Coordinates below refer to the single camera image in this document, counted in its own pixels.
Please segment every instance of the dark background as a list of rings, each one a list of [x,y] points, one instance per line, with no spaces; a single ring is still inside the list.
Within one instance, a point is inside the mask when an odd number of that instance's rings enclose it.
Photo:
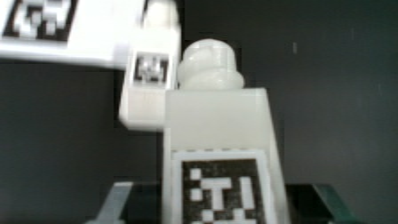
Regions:
[[[286,182],[332,184],[359,218],[396,224],[398,1],[187,0],[180,11],[183,45],[228,41],[268,89]],[[0,61],[0,223],[78,224],[114,181],[160,181],[162,135],[116,121],[121,80]],[[157,219],[157,196],[139,188],[135,220]]]

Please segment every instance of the white rounded knob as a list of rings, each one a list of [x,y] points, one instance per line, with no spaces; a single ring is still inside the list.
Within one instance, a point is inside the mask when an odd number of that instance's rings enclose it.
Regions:
[[[178,68],[181,89],[242,89],[235,52],[219,40],[204,39],[187,48]]]

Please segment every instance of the white plastic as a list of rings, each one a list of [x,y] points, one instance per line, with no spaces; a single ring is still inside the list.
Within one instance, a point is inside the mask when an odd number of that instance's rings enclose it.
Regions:
[[[178,68],[178,81],[181,89],[244,88],[233,48],[222,41],[206,39],[188,46]]]
[[[66,10],[73,11],[71,3],[77,2],[68,41],[39,40],[34,35],[37,25],[27,25],[30,24],[27,21],[23,26],[18,18],[14,25],[21,26],[21,37],[4,35],[9,18],[14,18],[11,16],[14,2],[20,7],[43,7],[43,13],[32,16],[32,24],[39,23],[41,18],[46,19],[57,14],[57,29],[68,25],[64,13]],[[2,0],[0,57],[125,70],[130,48],[135,47],[132,40],[142,21],[144,2],[144,0],[62,0],[62,4],[53,4],[50,0]],[[55,23],[46,23],[46,34],[55,32],[53,26]]]
[[[164,130],[164,100],[165,91],[176,88],[180,41],[176,3],[153,0],[142,29],[132,40],[137,47],[130,52],[121,94],[119,119],[130,130]],[[167,74],[165,80],[160,80],[160,73]]]
[[[190,160],[217,161],[242,158],[256,159],[260,164],[267,223],[288,224],[284,182],[265,89],[169,91],[165,103],[164,224],[181,223],[181,163]]]
[[[190,45],[178,80],[165,97],[162,223],[290,224],[267,91],[242,89],[226,43]],[[233,219],[215,220],[215,212]]]

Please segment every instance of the white block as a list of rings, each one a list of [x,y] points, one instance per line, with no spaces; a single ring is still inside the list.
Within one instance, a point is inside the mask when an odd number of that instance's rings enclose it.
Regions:
[[[215,164],[217,161],[236,162],[242,159],[254,159],[258,164],[267,223],[290,224],[265,89],[169,91],[165,105],[164,224],[183,223],[181,217],[187,211],[181,194],[187,190],[181,185],[183,164],[192,161]],[[244,194],[251,195],[251,190],[244,189],[244,191]],[[242,201],[247,208],[260,209],[254,206],[256,199],[251,200],[245,196]]]

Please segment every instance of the black background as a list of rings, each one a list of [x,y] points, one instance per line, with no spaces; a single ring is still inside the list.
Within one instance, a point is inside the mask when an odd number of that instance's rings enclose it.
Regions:
[[[187,0],[180,10],[185,45],[226,40],[247,87],[268,89],[286,182],[332,184],[361,219],[396,224],[398,2]],[[121,77],[0,61],[0,223],[82,223],[116,180],[160,181],[160,134],[116,122]],[[133,198],[133,219],[155,220],[157,191]]]

